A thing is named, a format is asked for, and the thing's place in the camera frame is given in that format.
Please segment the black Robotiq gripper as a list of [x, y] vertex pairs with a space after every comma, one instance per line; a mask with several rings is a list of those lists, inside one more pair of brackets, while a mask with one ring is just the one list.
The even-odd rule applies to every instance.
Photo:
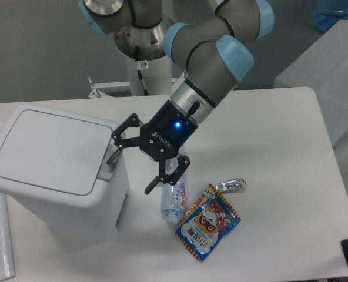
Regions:
[[[125, 138], [125, 131], [128, 128], [138, 127], [140, 136]], [[165, 184], [174, 186], [190, 165], [189, 157], [178, 154], [178, 151], [197, 128], [198, 124], [180, 112], [171, 100], [166, 101], [146, 124], [136, 113], [132, 113], [113, 131], [113, 153], [106, 164], [111, 165], [123, 149], [139, 146], [141, 151], [159, 162], [159, 174], [147, 185], [144, 193], [149, 194], [155, 187], [162, 187]], [[166, 161], [173, 157], [178, 164], [173, 172], [167, 174]]]

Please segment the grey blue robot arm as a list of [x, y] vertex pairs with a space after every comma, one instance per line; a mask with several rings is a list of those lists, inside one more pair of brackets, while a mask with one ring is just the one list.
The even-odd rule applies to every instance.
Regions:
[[246, 44], [273, 28], [266, 1], [209, 1], [214, 17], [195, 26], [167, 26], [161, 1], [79, 1], [92, 32], [112, 33], [119, 50], [137, 61], [168, 57], [188, 73], [153, 118], [131, 114], [113, 132], [114, 156], [138, 147], [158, 162], [159, 173], [145, 193], [175, 184], [190, 165], [180, 147], [254, 63]]

